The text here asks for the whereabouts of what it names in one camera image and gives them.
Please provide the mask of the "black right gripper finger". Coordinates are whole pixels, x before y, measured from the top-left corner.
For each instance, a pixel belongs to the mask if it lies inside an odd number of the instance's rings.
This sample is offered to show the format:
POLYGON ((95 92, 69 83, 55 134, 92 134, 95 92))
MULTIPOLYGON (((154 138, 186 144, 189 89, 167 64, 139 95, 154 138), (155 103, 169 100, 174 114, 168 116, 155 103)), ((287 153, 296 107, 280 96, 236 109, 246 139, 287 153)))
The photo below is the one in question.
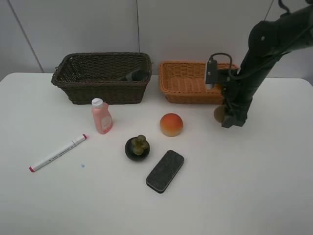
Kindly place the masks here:
POLYGON ((232 126, 242 127, 245 122, 245 120, 237 119, 236 116, 225 115, 221 126, 224 128, 230 128, 232 126))

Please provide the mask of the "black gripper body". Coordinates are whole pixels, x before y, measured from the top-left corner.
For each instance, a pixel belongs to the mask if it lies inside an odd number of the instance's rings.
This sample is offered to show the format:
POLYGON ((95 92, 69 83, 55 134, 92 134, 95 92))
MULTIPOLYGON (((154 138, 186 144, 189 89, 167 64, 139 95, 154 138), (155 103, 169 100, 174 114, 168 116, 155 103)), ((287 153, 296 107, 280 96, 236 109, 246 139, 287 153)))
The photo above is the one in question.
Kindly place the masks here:
POLYGON ((224 82, 221 85, 225 114, 246 120, 252 97, 257 90, 257 77, 250 75, 242 79, 231 79, 227 72, 221 71, 224 82))

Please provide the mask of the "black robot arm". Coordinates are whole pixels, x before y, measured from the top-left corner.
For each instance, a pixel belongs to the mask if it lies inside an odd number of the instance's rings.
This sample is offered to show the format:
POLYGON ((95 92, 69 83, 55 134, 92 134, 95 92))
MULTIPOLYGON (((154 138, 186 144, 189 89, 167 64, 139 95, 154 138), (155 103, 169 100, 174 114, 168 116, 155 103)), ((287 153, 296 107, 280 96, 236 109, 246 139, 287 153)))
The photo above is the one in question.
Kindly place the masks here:
POLYGON ((275 64, 286 54, 313 45, 313 3, 276 21, 261 21, 251 30, 248 52, 237 71, 229 71, 223 86, 222 127, 242 127, 256 93, 275 64))

